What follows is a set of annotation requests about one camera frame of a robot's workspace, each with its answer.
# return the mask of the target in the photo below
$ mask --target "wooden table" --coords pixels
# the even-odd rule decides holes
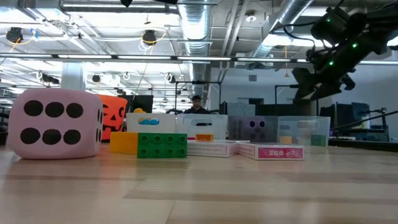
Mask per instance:
[[[0,223],[397,224],[398,154],[306,149],[305,161],[21,160],[0,149]]]

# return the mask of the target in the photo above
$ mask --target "ventilation duct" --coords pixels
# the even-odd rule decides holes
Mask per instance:
[[[66,12],[115,12],[115,13],[161,13],[176,14],[176,6],[160,2],[134,1],[129,7],[123,6],[119,1],[63,1],[62,9]]]
[[[209,46],[204,42],[195,40],[206,40],[208,38],[210,7],[202,4],[188,4],[178,6],[182,17],[182,32],[184,39],[192,40],[185,43],[185,49],[191,56],[208,56]],[[192,81],[206,80],[209,66],[203,63],[191,63],[189,65],[190,78]],[[195,95],[203,95],[203,86],[193,86]]]
[[[278,24],[293,24],[312,2],[313,0],[284,0],[280,6],[280,11],[267,17],[263,27],[263,33],[265,35],[264,40],[250,57],[265,58],[268,56],[269,52],[271,52],[274,47],[273,45],[267,45],[266,37],[268,34],[275,28],[280,28]],[[264,66],[258,63],[251,63],[248,65],[249,70],[255,68],[264,68]]]

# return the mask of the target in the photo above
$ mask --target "pink box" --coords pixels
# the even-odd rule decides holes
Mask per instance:
[[[211,156],[211,157],[231,157],[238,151],[238,144],[234,141],[214,140],[188,141],[188,156]]]
[[[304,160],[304,147],[239,143],[238,154],[255,160]]]

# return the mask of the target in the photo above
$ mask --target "printed label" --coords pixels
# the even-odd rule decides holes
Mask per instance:
[[[254,156],[254,151],[256,150],[256,147],[254,146],[245,146],[245,145],[239,145],[239,153]]]
[[[227,155],[226,146],[197,146],[188,145],[188,154],[213,154],[213,155]]]
[[[259,158],[261,159],[303,159],[303,157],[302,148],[259,148]]]

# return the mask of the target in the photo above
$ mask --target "green lego brick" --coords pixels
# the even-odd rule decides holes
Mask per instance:
[[[326,136],[320,134],[311,135],[311,146],[327,146]]]
[[[186,158],[187,134],[139,133],[137,158]]]

